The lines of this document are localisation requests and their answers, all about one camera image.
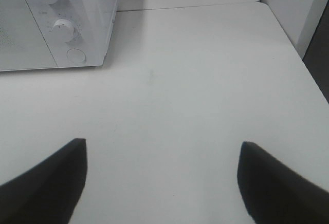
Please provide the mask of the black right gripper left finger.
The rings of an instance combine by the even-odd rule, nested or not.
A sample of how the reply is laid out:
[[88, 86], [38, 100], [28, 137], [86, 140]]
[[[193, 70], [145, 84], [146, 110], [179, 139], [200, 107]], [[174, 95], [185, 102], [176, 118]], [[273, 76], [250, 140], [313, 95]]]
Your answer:
[[1, 223], [69, 223], [86, 176], [86, 140], [75, 138], [1, 185]]

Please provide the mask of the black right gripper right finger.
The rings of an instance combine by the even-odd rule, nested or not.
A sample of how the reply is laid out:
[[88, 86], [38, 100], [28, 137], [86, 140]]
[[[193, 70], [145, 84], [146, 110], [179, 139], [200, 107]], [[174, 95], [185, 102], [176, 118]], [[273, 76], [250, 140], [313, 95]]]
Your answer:
[[328, 223], [328, 192], [254, 142], [243, 142], [237, 184], [255, 223]]

